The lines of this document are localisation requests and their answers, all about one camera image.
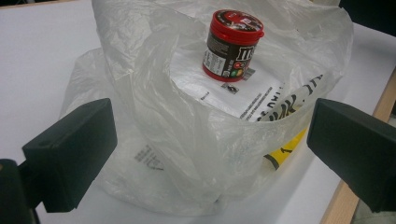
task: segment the table surface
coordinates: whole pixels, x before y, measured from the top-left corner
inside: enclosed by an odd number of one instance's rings
[[[0,8],[0,156],[24,161],[21,147],[57,121],[78,56],[100,47],[91,1]],[[396,65],[396,38],[354,25],[346,76],[328,98],[373,114]],[[107,195],[95,183],[78,209],[42,223],[319,223],[339,177],[300,144],[252,197],[218,215],[174,217]]]

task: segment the plastic bag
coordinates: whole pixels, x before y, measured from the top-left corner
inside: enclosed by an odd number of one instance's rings
[[[112,100],[119,145],[98,181],[110,194],[158,212],[213,214],[262,186],[274,171],[263,156],[307,126],[315,100],[332,89],[350,56],[347,13],[309,1],[92,5],[103,51],[78,59],[62,113]],[[253,57],[263,75],[254,76],[275,77],[281,91],[268,97],[272,108],[260,122],[233,116],[219,99],[202,99],[217,83],[201,63],[212,13],[220,8],[245,11],[264,24]]]

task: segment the red jar lid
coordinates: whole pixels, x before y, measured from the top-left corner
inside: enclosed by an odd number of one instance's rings
[[[213,13],[210,31],[225,41],[252,42],[264,36],[262,23],[255,17],[236,10],[223,9]]]

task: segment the jar label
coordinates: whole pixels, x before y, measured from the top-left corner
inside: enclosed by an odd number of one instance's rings
[[[240,78],[248,69],[256,45],[240,46],[209,33],[204,66],[220,77]]]

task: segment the translucent plastic bag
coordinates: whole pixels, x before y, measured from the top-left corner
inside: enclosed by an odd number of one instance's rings
[[[103,51],[78,59],[63,113],[111,98],[119,145],[99,183],[110,194],[158,212],[212,214],[228,199],[262,186],[274,171],[262,157],[307,126],[315,100],[343,75],[350,55],[352,22],[345,11],[309,1],[92,5]],[[275,77],[282,91],[260,122],[233,116],[219,98],[201,97],[219,85],[201,63],[212,13],[221,8],[245,11],[264,24],[254,76]]]

